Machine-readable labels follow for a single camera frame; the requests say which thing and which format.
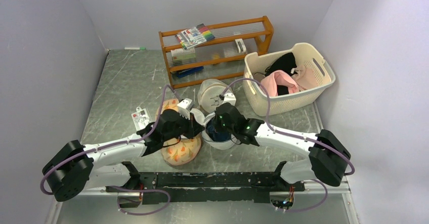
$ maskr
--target patterned cushion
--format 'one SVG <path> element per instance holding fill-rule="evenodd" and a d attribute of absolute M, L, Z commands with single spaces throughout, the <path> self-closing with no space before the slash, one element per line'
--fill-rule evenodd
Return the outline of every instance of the patterned cushion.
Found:
<path fill-rule="evenodd" d="M 161 113 L 166 109 L 173 109 L 178 111 L 177 104 L 179 101 L 177 99 L 170 99 L 164 101 L 162 104 Z M 155 118 L 158 117 L 158 110 L 156 110 Z M 170 139 L 164 142 L 164 146 L 172 145 L 177 143 L 178 139 Z M 195 158 L 197 153 L 201 148 L 201 135 L 197 135 L 194 139 L 183 139 L 174 146 L 165 147 L 161 149 L 161 154 L 164 157 L 164 160 L 173 166 L 183 165 L 192 161 Z"/>

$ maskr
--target white wall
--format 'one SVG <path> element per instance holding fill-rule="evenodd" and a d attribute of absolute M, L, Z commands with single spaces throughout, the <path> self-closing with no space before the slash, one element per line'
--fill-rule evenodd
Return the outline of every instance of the white wall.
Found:
<path fill-rule="evenodd" d="M 271 51 L 309 42 L 332 0 L 81 0 L 109 49 L 160 49 L 158 31 L 267 15 Z"/>
<path fill-rule="evenodd" d="M 334 0 L 312 43 L 337 74 L 318 105 L 361 223 L 428 223 L 429 0 Z"/>
<path fill-rule="evenodd" d="M 0 223 L 43 223 L 44 165 L 80 139 L 106 53 L 79 0 L 0 0 Z"/>

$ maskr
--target book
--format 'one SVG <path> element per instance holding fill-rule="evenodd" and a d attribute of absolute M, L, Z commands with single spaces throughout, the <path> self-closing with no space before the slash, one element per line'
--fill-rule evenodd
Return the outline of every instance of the book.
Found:
<path fill-rule="evenodd" d="M 185 50 L 215 39 L 215 36 L 203 23 L 196 27 L 185 29 L 175 36 Z"/>

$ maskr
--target wooden shelf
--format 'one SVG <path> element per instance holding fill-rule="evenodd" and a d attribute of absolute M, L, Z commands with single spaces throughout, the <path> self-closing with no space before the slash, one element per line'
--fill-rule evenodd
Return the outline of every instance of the wooden shelf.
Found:
<path fill-rule="evenodd" d="M 266 54 L 274 33 L 273 26 L 267 16 L 229 23 L 207 25 L 207 27 L 215 36 L 215 39 L 195 47 L 196 58 L 182 61 L 172 61 L 170 52 L 172 50 L 182 48 L 174 35 L 185 29 L 159 32 L 159 40 L 161 42 L 161 48 L 164 55 L 165 67 L 167 68 L 168 78 L 173 88 L 201 84 L 204 79 L 173 84 L 171 77 L 172 72 L 204 65 L 242 60 L 247 53 L 252 52 L 258 52 L 259 55 Z M 244 40 L 244 44 L 247 49 L 246 54 L 237 53 L 235 40 L 239 38 Z M 240 73 L 233 73 L 214 78 L 227 79 L 239 76 L 239 74 Z"/>

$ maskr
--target marble surface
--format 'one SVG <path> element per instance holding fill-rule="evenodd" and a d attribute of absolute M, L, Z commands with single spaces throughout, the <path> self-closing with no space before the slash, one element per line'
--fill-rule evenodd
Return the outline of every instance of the marble surface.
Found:
<path fill-rule="evenodd" d="M 180 79 L 180 82 L 242 71 L 243 61 L 206 66 L 203 71 Z M 234 79 L 224 80 L 226 84 Z M 136 131 L 131 114 L 136 107 L 147 108 L 154 120 L 155 111 L 161 103 L 161 87 L 168 83 L 161 51 L 111 50 L 100 78 L 93 105 L 81 142 L 98 144 L 131 135 Z M 184 98 L 197 102 L 200 85 L 179 88 Z M 246 117 L 257 116 L 242 89 L 242 83 L 233 86 L 237 108 Z M 172 99 L 167 92 L 165 99 Z M 282 128 L 302 132 L 318 132 L 315 105 L 270 116 L 270 122 Z M 296 161 L 298 156 L 275 148 L 248 145 L 217 150 L 203 144 L 196 158 L 182 166 L 170 166 L 164 162 L 161 152 L 139 158 L 133 162 L 139 171 L 273 171 L 281 161 Z"/>

